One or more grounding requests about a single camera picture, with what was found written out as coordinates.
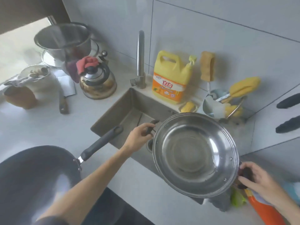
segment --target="sleeve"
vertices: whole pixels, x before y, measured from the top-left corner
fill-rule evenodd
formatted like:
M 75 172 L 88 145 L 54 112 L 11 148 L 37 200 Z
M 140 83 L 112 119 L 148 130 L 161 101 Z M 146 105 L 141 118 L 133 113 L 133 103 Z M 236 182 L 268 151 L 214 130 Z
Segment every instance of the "sleeve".
M 69 224 L 66 221 L 64 221 L 62 218 L 56 216 L 49 216 L 35 221 L 32 225 L 69 225 Z

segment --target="brown clay pot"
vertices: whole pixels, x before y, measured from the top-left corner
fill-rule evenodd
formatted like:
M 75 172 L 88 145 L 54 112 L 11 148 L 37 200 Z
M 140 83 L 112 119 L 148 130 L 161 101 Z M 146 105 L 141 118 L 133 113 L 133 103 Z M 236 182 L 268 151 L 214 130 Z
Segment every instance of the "brown clay pot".
M 9 86 L 3 95 L 7 102 L 24 109 L 31 109 L 37 103 L 35 95 L 28 87 Z

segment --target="dark window shade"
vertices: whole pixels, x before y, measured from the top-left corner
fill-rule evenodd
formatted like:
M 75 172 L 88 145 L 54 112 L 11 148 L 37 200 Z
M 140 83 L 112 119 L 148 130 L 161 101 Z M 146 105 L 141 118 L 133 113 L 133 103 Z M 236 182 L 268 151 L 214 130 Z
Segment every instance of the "dark window shade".
M 0 0 L 0 34 L 49 15 L 57 23 L 70 22 L 62 0 Z

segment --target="metal bowl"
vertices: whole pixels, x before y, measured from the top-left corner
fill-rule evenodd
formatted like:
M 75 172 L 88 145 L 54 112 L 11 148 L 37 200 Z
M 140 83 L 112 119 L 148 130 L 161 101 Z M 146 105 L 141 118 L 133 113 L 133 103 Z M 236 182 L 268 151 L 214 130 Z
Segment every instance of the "metal bowl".
M 36 45 L 60 61 L 79 60 L 91 52 L 91 32 L 81 23 L 50 25 L 34 37 Z
M 153 158 L 173 189 L 196 198 L 226 191 L 239 165 L 237 148 L 227 130 L 199 113 L 179 113 L 164 121 L 154 136 Z

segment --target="faucet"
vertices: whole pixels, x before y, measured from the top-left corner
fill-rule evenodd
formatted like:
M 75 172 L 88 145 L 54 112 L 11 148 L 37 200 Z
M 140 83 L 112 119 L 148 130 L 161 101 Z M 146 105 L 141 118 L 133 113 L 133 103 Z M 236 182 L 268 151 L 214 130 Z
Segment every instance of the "faucet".
M 131 79 L 131 86 L 137 86 L 140 89 L 146 87 L 146 74 L 144 72 L 144 54 L 145 54 L 145 34 L 140 30 L 137 37 L 137 78 Z

